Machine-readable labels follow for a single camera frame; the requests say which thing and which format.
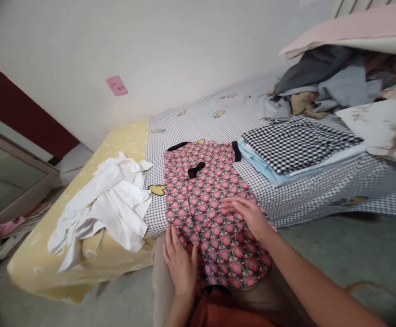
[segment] person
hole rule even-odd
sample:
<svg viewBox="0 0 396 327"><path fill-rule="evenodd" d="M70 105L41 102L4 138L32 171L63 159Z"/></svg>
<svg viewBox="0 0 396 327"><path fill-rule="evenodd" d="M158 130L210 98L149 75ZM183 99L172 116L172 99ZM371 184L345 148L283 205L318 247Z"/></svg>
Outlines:
<svg viewBox="0 0 396 327"><path fill-rule="evenodd" d="M194 244L189 256L176 228L168 228L153 249L156 327L386 326L285 242L256 204L225 198L221 210L243 216L272 257L272 267L251 287L229 291L213 287L196 299L199 246Z"/></svg>

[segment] hand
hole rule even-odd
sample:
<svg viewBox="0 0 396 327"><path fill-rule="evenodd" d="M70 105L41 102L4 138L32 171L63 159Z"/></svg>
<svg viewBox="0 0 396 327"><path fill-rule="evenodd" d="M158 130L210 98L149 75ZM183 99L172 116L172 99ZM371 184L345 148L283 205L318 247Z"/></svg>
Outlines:
<svg viewBox="0 0 396 327"><path fill-rule="evenodd" d="M192 257L189 257L189 254L178 239L177 233L174 226L168 227L166 244L163 244L163 256L169 266L170 275L174 282L175 295L193 297L198 275L199 244L193 245Z"/></svg>
<svg viewBox="0 0 396 327"><path fill-rule="evenodd" d="M251 201L240 197L225 198L223 199L222 209L240 213L252 235L261 244L264 244L266 239L277 233L276 228L269 224L263 216L260 208Z"/></svg>

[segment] gingham bed sheet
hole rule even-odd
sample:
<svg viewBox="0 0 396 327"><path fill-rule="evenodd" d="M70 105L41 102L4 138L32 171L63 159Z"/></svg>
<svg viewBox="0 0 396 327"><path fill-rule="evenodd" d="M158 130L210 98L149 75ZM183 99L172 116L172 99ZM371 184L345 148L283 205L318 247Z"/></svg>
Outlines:
<svg viewBox="0 0 396 327"><path fill-rule="evenodd" d="M276 112L276 104L269 101L266 92L273 90L275 82L274 76L247 81L151 117L146 160L154 167L145 176L145 187L164 183L163 152L169 147L183 141L235 141L251 129L268 125ZM321 120L305 116L292 119L348 131L334 115ZM386 159L364 154L277 188L244 159L234 163L234 167L277 228L347 211L396 215L396 163ZM154 238L165 231L163 195L153 195L145 222Z"/></svg>

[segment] beige pants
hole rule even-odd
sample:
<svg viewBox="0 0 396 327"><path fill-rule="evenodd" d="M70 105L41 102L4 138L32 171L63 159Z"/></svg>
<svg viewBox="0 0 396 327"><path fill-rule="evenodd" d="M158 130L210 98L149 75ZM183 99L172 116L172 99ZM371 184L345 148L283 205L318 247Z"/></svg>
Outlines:
<svg viewBox="0 0 396 327"><path fill-rule="evenodd" d="M174 283L169 267L163 257L163 244L166 235L162 234L152 249L152 283L154 288L154 327L162 327L174 297ZM265 312L274 322L283 325L314 326L295 294L274 264L267 275L255 285L240 289L230 289L237 300L249 307Z"/></svg>

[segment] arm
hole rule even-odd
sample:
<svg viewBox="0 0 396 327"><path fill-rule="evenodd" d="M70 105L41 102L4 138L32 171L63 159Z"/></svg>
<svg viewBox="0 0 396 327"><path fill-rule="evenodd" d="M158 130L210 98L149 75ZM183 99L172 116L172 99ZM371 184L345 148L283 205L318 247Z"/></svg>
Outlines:
<svg viewBox="0 0 396 327"><path fill-rule="evenodd" d="M319 327L386 327L376 316L323 272L305 260L275 232L260 208L243 198L226 198L222 208L239 212L265 248L302 306Z"/></svg>
<svg viewBox="0 0 396 327"><path fill-rule="evenodd" d="M176 228L168 227L166 245L163 245L163 256L169 266L175 286L175 296L170 304L170 312L164 326L184 327L195 299L198 243L193 245L192 256L189 257L178 239Z"/></svg>

